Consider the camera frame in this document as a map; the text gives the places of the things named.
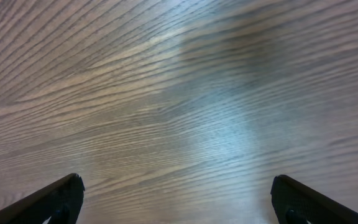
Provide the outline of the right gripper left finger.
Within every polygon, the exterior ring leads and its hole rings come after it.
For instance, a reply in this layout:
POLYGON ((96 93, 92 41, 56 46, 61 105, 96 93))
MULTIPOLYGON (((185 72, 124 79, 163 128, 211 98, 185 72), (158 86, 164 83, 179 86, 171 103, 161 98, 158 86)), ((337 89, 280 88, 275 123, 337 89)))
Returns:
POLYGON ((82 178, 69 174, 0 210, 0 223, 75 224, 84 200, 82 178))

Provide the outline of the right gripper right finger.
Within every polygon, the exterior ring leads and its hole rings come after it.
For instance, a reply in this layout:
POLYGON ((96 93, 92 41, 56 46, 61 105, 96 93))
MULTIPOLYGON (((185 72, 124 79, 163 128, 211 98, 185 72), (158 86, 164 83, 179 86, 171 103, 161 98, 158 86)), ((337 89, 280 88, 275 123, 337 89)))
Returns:
POLYGON ((358 213, 287 175, 270 191, 279 224, 358 224, 358 213))

